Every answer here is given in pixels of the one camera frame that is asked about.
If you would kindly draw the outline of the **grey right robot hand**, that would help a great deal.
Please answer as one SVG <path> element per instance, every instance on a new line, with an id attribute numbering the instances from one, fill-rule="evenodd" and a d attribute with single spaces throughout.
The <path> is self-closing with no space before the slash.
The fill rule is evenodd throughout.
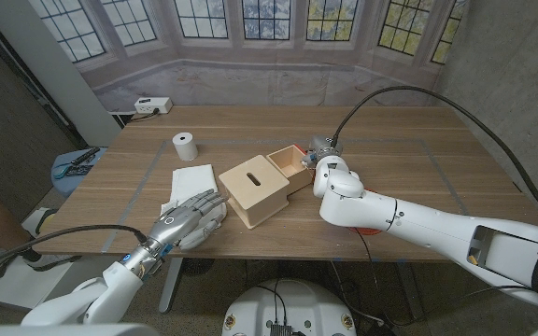
<path id="1" fill-rule="evenodd" d="M 340 156 L 343 146 L 340 143 L 333 146 L 332 141 L 332 138 L 324 135 L 313 135 L 306 154 L 301 158 L 301 164 L 308 169 L 314 169 L 323 158 Z"/>

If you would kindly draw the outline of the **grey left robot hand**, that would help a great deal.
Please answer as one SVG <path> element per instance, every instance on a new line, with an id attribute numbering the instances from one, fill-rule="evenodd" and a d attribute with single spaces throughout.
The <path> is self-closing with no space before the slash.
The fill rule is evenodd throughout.
<path id="1" fill-rule="evenodd" d="M 170 208 L 154 222 L 148 235 L 150 248 L 191 250 L 218 229 L 227 214 L 223 194 L 208 189 Z"/>

